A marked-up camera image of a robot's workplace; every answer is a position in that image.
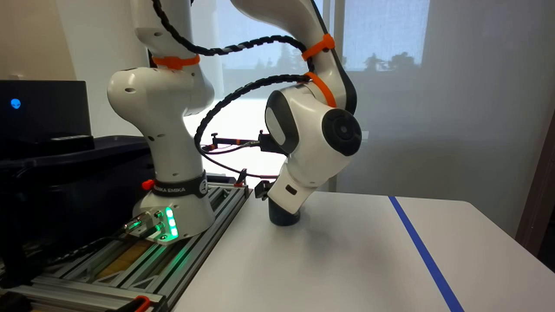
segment wall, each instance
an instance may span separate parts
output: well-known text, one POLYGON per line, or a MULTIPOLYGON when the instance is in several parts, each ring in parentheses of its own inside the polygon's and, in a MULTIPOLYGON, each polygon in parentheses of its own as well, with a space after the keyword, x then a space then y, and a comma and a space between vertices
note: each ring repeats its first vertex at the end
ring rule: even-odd
POLYGON ((86 81, 92 133, 139 133, 106 97, 114 71, 147 64, 145 49, 133 33, 130 2, 57 0, 57 9, 76 78, 86 81))
POLYGON ((74 80, 55 0, 2 0, 0 78, 74 80))
POLYGON ((553 12, 432 0, 421 68, 352 73, 367 140, 338 189, 465 199, 515 234, 553 114, 553 12))

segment blue line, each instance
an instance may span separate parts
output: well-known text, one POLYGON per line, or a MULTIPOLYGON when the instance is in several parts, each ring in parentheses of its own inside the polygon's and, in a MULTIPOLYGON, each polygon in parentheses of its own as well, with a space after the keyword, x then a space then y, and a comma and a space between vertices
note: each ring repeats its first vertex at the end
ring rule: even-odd
POLYGON ((413 222, 409 220, 409 217, 404 213, 400 203, 397 201, 395 196, 388 196, 388 199, 392 201, 406 232, 411 236, 423 263, 428 267, 430 276, 433 277, 437 289, 440 291, 440 295, 444 296, 447 307, 451 312, 463 312, 461 303, 458 302, 458 298, 454 296, 452 289, 449 288, 444 274, 439 270, 437 263, 433 262, 428 248, 425 246, 425 243, 419 239, 413 222))

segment white tabletop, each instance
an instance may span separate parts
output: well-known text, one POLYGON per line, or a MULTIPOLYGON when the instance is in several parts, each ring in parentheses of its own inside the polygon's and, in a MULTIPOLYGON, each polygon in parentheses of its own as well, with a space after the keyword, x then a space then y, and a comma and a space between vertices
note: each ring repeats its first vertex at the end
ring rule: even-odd
MULTIPOLYGON (((406 198, 399 203, 465 310, 555 310, 551 270, 472 205, 406 198)), ((267 203, 251 198, 175 310, 456 307, 407 227, 385 196, 317 192, 305 203, 302 220, 282 229, 269 222, 267 203)))

